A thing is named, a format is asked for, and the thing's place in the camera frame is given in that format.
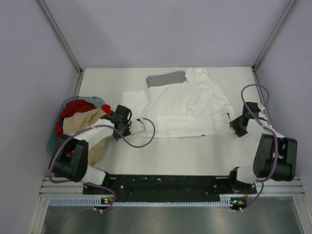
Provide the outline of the white daisy print t-shirt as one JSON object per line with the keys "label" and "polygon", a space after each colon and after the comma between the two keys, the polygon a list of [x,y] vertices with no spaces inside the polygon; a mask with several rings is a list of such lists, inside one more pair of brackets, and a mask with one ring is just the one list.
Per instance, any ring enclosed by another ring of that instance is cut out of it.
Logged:
{"label": "white daisy print t-shirt", "polygon": [[232,133],[234,108],[215,79],[203,68],[189,68],[183,83],[123,93],[132,120],[144,117],[136,137],[179,138]]}

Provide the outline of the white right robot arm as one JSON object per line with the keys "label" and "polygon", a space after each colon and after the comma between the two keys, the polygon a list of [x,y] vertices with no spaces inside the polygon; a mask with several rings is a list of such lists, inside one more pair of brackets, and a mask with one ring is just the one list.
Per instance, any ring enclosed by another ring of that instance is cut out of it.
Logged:
{"label": "white right robot arm", "polygon": [[260,116],[255,102],[245,102],[242,115],[230,122],[238,137],[251,135],[258,143],[253,163],[235,167],[227,181],[233,193],[239,193],[246,184],[274,181],[292,181],[295,176],[297,140],[279,134],[267,120]]}

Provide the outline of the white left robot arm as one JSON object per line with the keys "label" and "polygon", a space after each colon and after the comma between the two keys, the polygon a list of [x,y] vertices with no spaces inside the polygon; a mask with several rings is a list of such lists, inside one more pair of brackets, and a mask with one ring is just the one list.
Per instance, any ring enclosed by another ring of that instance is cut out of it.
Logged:
{"label": "white left robot arm", "polygon": [[125,139],[134,133],[131,118],[132,111],[118,105],[115,111],[94,109],[64,120],[49,174],[62,176],[66,181],[92,183],[99,193],[108,192],[108,174],[92,165],[100,160],[106,140]]}

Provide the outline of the red t-shirt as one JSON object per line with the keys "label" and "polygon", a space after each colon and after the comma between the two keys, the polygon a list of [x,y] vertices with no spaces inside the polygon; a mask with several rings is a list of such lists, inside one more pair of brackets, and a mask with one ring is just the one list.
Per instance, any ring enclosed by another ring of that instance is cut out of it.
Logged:
{"label": "red t-shirt", "polygon": [[[59,115],[59,120],[65,119],[67,117],[72,117],[75,113],[83,113],[83,112],[88,112],[90,110],[97,109],[97,107],[85,100],[78,99],[78,100],[73,100],[67,103],[66,107],[63,109],[63,111]],[[113,110],[111,110],[110,105],[104,104],[100,108],[103,110],[106,114],[110,115]],[[59,138],[63,133],[63,128],[60,127],[59,125],[59,120],[56,123],[55,131],[57,133],[57,138]]]}

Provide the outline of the beige t-shirt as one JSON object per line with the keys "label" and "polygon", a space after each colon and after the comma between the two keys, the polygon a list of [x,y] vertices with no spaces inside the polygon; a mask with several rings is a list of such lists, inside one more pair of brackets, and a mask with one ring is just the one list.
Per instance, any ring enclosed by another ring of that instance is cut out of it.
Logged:
{"label": "beige t-shirt", "polygon": [[[90,127],[95,124],[101,116],[106,113],[100,108],[90,110],[83,113],[75,113],[72,117],[67,117],[64,119],[63,133],[66,135],[73,135],[76,132],[82,131],[85,128]],[[108,130],[109,134],[107,137],[98,141],[96,144],[92,145],[92,148],[88,152],[88,164],[94,166],[96,163],[100,162],[103,158],[103,151],[105,143],[108,139],[113,138],[113,130],[110,128],[101,128],[102,130]]]}

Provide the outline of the folded grey t-shirt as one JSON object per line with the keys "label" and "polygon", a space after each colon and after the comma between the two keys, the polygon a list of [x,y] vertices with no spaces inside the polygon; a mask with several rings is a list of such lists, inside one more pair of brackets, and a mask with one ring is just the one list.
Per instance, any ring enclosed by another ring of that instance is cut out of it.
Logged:
{"label": "folded grey t-shirt", "polygon": [[183,83],[186,80],[184,71],[175,71],[162,75],[148,76],[146,78],[148,87],[159,87],[164,85]]}

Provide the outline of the teal plastic laundry bin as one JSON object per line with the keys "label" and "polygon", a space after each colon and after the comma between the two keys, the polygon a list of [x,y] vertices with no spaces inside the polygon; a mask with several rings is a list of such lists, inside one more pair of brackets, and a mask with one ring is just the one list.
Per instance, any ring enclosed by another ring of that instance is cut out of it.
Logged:
{"label": "teal plastic laundry bin", "polygon": [[78,100],[78,99],[82,99],[85,100],[87,102],[90,102],[92,104],[94,104],[97,108],[101,108],[102,105],[105,104],[104,100],[99,98],[99,97],[80,97],[80,96],[74,96],[74,97],[70,97],[68,99],[66,99],[63,104],[60,106],[59,112],[57,114],[55,123],[54,123],[54,127],[51,131],[49,140],[48,140],[48,144],[47,144],[47,152],[49,156],[53,156],[53,152],[54,152],[54,148],[56,145],[56,141],[57,141],[57,133],[55,131],[55,127],[56,127],[56,123],[59,120],[59,115],[60,113],[63,111],[63,109],[66,107],[67,103],[73,100]]}

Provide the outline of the right aluminium corner post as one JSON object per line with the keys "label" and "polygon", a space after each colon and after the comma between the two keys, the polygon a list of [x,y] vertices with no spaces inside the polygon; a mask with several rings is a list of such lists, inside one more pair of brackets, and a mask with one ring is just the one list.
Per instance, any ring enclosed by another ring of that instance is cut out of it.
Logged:
{"label": "right aluminium corner post", "polygon": [[257,69],[260,67],[261,63],[263,62],[266,55],[269,53],[271,47],[274,45],[275,41],[277,40],[278,36],[280,35],[282,29],[286,25],[289,17],[295,10],[296,6],[298,5],[299,0],[289,0],[288,4],[283,11],[281,17],[279,18],[277,24],[275,25],[272,33],[270,34],[268,40],[266,41],[264,47],[261,50],[261,53],[257,57],[254,65],[252,66],[252,70],[254,72],[257,71]]}

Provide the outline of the aluminium corner post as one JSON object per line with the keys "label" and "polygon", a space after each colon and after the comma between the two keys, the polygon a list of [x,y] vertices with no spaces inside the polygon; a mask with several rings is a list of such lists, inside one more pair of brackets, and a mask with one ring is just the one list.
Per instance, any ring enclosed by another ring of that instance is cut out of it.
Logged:
{"label": "aluminium corner post", "polygon": [[58,26],[55,18],[53,17],[48,5],[44,0],[36,0],[36,3],[38,4],[40,10],[42,11],[44,17],[46,18],[47,22],[49,23],[53,33],[55,34],[58,42],[60,43],[63,51],[65,52],[66,56],[68,57],[69,61],[73,65],[75,71],[81,75],[82,74],[82,68],[79,65],[76,57],[73,54],[73,51],[71,50],[64,34],[62,33],[60,27]]}
{"label": "aluminium corner post", "polygon": [[261,50],[261,53],[257,57],[254,65],[252,66],[252,70],[254,72],[257,71],[257,69],[260,67],[261,63],[263,62],[266,55],[269,53],[271,47],[274,45],[275,41],[277,40],[278,36],[280,35],[282,29],[286,25],[289,17],[295,10],[296,6],[298,5],[299,0],[289,0],[288,4],[283,11],[281,17],[279,18],[277,24],[275,25],[272,33],[270,34],[268,40],[266,41],[264,47]]}

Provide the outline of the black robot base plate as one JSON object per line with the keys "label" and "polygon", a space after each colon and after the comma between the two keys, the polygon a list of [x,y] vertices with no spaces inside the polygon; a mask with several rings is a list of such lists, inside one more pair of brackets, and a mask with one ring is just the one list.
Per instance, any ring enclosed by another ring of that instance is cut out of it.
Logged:
{"label": "black robot base plate", "polygon": [[102,186],[111,189],[117,202],[210,202],[220,195],[254,195],[255,185],[231,176],[110,175]]}

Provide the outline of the aluminium frame front rail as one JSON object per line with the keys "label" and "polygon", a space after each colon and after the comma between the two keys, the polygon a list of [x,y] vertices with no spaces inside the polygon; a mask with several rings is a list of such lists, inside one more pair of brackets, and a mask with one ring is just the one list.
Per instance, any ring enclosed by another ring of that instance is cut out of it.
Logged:
{"label": "aluminium frame front rail", "polygon": [[[303,195],[305,194],[301,180],[295,178],[290,182],[277,182],[273,180],[268,180],[261,185],[261,183],[247,184],[247,185],[235,185],[232,188],[229,185],[221,185],[221,181],[224,179],[219,179],[217,184],[208,185],[204,184],[202,190],[208,195],[221,194],[221,195],[241,195],[243,194],[244,188],[247,189],[247,193],[250,195],[256,195],[258,192],[262,192],[262,195],[267,196],[288,196],[288,195]],[[123,185],[113,185],[111,190],[116,194],[121,192],[163,192],[163,191],[186,191],[189,192],[192,188],[187,185],[176,185],[172,186],[169,184],[163,184],[164,180],[156,180],[156,184],[148,185],[145,182],[135,184],[134,181],[129,183],[124,183]],[[75,196],[75,195],[104,195],[110,194],[110,191],[90,186],[84,185],[82,183],[76,182],[65,182],[65,183],[53,183],[47,178],[42,182],[40,195],[59,195],[59,196]]]}

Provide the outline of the left aluminium corner post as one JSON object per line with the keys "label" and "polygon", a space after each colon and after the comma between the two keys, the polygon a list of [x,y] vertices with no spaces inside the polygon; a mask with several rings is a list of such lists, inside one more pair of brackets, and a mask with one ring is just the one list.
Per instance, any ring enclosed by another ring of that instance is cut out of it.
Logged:
{"label": "left aluminium corner post", "polygon": [[73,54],[73,51],[71,50],[64,34],[62,33],[60,27],[58,26],[55,18],[53,17],[48,5],[44,0],[36,0],[36,3],[38,4],[40,10],[42,11],[44,17],[46,18],[47,22],[49,23],[53,33],[55,34],[58,42],[60,43],[63,51],[65,52],[66,56],[68,57],[69,61],[73,65],[75,71],[81,75],[82,74],[82,68],[79,65],[76,57]]}

